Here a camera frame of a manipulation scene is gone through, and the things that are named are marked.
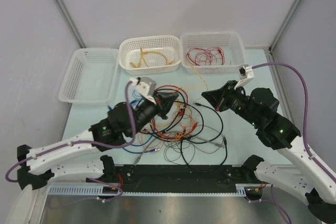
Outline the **aluminium frame post right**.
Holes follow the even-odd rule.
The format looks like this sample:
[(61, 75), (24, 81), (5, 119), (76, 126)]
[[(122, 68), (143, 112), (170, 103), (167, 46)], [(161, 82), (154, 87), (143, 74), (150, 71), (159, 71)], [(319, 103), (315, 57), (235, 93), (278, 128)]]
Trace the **aluminium frame post right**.
[(294, 18), (302, 2), (303, 0), (293, 0), (288, 12), (285, 15), (283, 22), (281, 23), (275, 37), (273, 38), (268, 48), (270, 52), (274, 52), (274, 50), (276, 49), (277, 45), (279, 44), (280, 40), (284, 36), (286, 30), (288, 29), (292, 19)]

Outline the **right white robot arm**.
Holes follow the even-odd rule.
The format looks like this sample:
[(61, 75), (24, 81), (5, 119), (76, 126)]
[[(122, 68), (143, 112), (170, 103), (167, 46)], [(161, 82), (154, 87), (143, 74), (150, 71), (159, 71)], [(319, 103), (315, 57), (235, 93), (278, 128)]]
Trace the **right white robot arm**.
[(266, 146), (289, 160), (301, 173), (283, 172), (263, 158), (252, 155), (243, 164), (243, 179), (271, 183), (302, 201), (324, 223), (335, 223), (335, 172), (303, 141), (300, 130), (277, 112), (279, 101), (268, 88), (241, 93), (235, 80), (219, 89), (205, 91), (202, 97), (217, 111), (232, 110), (256, 129)]

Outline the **middle white plastic basket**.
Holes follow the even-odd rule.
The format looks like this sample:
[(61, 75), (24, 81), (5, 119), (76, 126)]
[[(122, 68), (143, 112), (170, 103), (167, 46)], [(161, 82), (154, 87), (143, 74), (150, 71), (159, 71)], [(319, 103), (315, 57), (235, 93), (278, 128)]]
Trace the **middle white plastic basket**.
[(181, 63), (181, 42), (172, 35), (130, 38), (119, 47), (119, 65), (130, 75), (175, 71)]

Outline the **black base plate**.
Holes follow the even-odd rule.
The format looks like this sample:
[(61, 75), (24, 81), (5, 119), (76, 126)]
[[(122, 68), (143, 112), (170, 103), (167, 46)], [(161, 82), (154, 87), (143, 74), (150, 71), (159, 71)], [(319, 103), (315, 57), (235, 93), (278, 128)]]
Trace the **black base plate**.
[(264, 183), (246, 166), (219, 165), (121, 165), (101, 157), (103, 175), (89, 183), (116, 183), (124, 193), (221, 194), (235, 193), (237, 184)]

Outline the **left white plastic basket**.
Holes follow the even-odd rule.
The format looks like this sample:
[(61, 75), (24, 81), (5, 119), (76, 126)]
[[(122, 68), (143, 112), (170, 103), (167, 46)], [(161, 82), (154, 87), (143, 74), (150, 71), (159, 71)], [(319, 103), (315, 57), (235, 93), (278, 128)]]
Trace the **left white plastic basket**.
[(58, 99), (72, 104), (108, 104), (113, 95), (118, 68), (118, 49), (76, 50), (65, 73)]

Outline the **aluminium frame post left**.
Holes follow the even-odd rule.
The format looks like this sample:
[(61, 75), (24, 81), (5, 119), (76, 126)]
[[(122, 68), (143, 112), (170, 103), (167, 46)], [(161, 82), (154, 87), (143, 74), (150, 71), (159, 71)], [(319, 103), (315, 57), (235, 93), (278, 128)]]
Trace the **aluminium frame post left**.
[(85, 42), (80, 35), (80, 32), (63, 0), (53, 0), (58, 8), (65, 24), (67, 25), (71, 35), (80, 48), (86, 48)]

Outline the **aluminium frame post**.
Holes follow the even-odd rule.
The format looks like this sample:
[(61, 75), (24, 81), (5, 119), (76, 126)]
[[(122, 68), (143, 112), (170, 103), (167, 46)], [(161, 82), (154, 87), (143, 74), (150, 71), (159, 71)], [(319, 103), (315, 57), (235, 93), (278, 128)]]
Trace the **aluminium frame post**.
[(288, 12), (285, 15), (283, 22), (281, 23), (275, 37), (273, 38), (268, 48), (270, 52), (274, 52), (274, 50), (276, 49), (277, 45), (279, 44), (280, 40), (284, 36), (286, 30), (288, 29), (292, 19), (294, 18), (302, 2), (303, 0), (293, 0)]
[(67, 25), (71, 35), (80, 48), (86, 48), (85, 42), (80, 35), (80, 32), (63, 0), (53, 0), (58, 8), (65, 24)]

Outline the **white plastic basket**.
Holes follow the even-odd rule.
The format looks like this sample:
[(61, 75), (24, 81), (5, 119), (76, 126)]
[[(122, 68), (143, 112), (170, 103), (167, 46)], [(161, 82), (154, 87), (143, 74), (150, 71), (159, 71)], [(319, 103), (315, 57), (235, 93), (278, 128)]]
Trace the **white plastic basket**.
[(181, 63), (181, 42), (172, 35), (130, 38), (119, 47), (119, 65), (130, 75), (175, 71)]
[(181, 64), (189, 74), (233, 73), (247, 63), (242, 39), (234, 31), (184, 33), (180, 42)]
[(76, 50), (65, 73), (58, 99), (72, 104), (108, 104), (113, 95), (118, 68), (118, 49)]

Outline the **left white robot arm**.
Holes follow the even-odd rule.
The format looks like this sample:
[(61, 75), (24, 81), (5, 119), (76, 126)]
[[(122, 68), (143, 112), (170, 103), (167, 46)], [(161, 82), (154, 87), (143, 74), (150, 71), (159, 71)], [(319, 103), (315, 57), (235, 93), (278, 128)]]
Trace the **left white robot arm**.
[(56, 177), (52, 169), (62, 161), (133, 144), (136, 134), (154, 117), (167, 118), (178, 96), (175, 92), (154, 91), (148, 98), (143, 97), (142, 103), (136, 108), (128, 100), (118, 103), (108, 111), (106, 119), (65, 141), (41, 148), (19, 146), (17, 183), (21, 189), (26, 186), (40, 189)]

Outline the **right white plastic basket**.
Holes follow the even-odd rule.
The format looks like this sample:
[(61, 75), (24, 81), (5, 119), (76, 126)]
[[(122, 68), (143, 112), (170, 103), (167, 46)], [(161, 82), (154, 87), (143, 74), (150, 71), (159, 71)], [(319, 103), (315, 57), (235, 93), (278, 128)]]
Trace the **right white plastic basket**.
[(184, 33), (180, 42), (181, 64), (189, 74), (233, 73), (247, 63), (242, 39), (234, 31)]

